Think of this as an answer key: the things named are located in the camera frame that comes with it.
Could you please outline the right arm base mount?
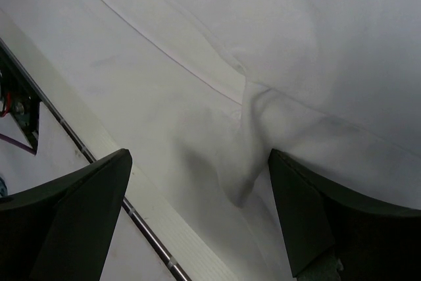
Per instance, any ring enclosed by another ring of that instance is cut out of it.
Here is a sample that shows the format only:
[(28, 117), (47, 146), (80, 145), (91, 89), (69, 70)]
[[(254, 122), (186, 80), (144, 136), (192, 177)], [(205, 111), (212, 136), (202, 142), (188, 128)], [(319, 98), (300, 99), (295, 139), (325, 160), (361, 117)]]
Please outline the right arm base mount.
[(1, 134), (1, 140), (35, 155), (39, 143), (40, 103), (41, 99), (23, 67), (1, 42), (1, 118), (12, 117), (27, 143), (5, 134)]

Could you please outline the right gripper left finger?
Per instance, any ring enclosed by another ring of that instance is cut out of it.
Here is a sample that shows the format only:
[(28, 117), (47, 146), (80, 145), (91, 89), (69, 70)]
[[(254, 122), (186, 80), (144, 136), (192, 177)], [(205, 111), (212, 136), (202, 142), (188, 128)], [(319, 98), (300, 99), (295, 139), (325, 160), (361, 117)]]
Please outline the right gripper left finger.
[(1, 279), (99, 280), (131, 169), (119, 149), (1, 198)]

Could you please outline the white t shirt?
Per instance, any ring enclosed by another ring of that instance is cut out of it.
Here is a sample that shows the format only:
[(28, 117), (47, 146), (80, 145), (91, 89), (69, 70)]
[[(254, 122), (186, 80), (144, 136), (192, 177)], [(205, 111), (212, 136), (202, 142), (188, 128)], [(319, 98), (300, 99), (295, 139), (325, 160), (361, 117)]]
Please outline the white t shirt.
[(420, 0), (1, 0), (1, 39), (194, 280), (332, 247), (319, 175), (420, 213)]

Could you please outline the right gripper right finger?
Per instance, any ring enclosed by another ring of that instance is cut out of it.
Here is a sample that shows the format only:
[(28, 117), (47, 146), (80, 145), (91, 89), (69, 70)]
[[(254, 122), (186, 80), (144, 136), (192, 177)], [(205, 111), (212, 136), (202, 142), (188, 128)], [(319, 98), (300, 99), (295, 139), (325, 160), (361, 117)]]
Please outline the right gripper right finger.
[(298, 280), (419, 280), (420, 211), (368, 197), (272, 150), (270, 182)]

